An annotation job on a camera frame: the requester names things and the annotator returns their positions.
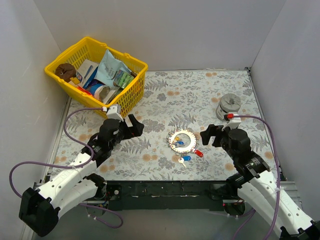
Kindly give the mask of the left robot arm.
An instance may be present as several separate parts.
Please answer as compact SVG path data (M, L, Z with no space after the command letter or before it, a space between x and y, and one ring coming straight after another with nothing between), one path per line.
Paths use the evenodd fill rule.
M37 189L23 192L18 216L38 236L48 235L60 217L81 202L106 196L107 185L97 168L117 144L141 136L145 127L133 114L128 118L131 126L117 117L106 119L67 169Z

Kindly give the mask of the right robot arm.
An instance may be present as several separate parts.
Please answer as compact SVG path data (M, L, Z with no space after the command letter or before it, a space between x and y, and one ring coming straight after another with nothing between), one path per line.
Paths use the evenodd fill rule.
M210 124L200 133L203 145L222 148L230 156L237 174L226 182L227 195L241 198L270 225L268 233L281 240L318 240L320 223L307 215L280 186L269 165L251 149L247 133L239 128Z

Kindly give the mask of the red key tag with key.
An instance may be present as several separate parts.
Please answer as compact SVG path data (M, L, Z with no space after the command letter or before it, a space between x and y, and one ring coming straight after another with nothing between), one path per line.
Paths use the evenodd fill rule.
M204 154L198 149L194 149L193 152L200 158L202 158L204 156Z

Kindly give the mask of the blue key tag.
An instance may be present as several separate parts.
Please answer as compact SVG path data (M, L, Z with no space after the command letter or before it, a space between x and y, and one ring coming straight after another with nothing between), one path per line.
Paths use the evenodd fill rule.
M176 141L176 142L174 143L174 146L175 146L176 148L179 148L179 147L184 147L185 144L184 144L183 141Z
M186 164L185 162L188 162L190 161L192 158L189 156L189 155L186 155L186 156L182 156L178 159L178 162L184 167L186 168Z

